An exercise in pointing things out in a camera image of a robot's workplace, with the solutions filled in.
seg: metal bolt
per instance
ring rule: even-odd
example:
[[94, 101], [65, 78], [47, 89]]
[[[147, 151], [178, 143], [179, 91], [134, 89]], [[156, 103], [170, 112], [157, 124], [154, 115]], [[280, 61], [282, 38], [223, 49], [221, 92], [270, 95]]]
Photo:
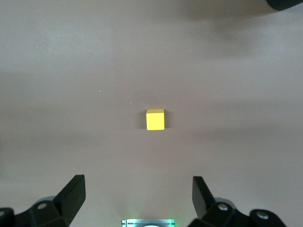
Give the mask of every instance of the metal bolt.
[[265, 220], [269, 219], [268, 214], [265, 213], [265, 212], [262, 212], [262, 211], [258, 211], [258, 212], [257, 212], [257, 216], [258, 216], [259, 218], [261, 218], [261, 219], [265, 219]]
[[46, 206], [47, 206], [46, 203], [41, 203], [41, 204], [39, 204], [39, 205], [37, 206], [37, 209], [38, 209], [38, 210], [41, 210], [41, 209], [44, 209]]
[[220, 203], [218, 205], [219, 209], [222, 210], [222, 211], [227, 211], [228, 210], [228, 207], [224, 204], [224, 203]]

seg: table surface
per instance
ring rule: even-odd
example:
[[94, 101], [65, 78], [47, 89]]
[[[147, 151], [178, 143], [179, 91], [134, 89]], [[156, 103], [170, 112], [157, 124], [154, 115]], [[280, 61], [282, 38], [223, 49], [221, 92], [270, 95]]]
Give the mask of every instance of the table surface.
[[200, 175], [303, 226], [302, 20], [265, 0], [1, 1], [0, 206], [85, 174], [72, 227], [186, 227]]

